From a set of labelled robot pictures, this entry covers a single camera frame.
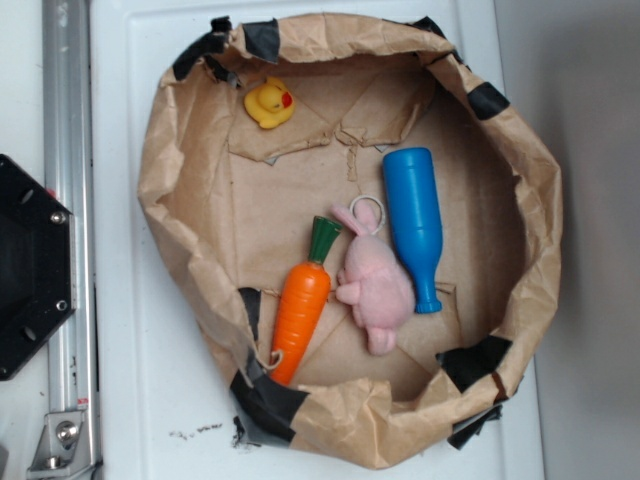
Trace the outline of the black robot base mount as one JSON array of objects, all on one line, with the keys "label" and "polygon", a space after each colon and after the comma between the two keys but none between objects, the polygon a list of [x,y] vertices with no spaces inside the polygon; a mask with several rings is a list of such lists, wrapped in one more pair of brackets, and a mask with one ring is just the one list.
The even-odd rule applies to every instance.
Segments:
[{"label": "black robot base mount", "polygon": [[1,379],[8,381],[75,310],[73,214],[1,156]]}]

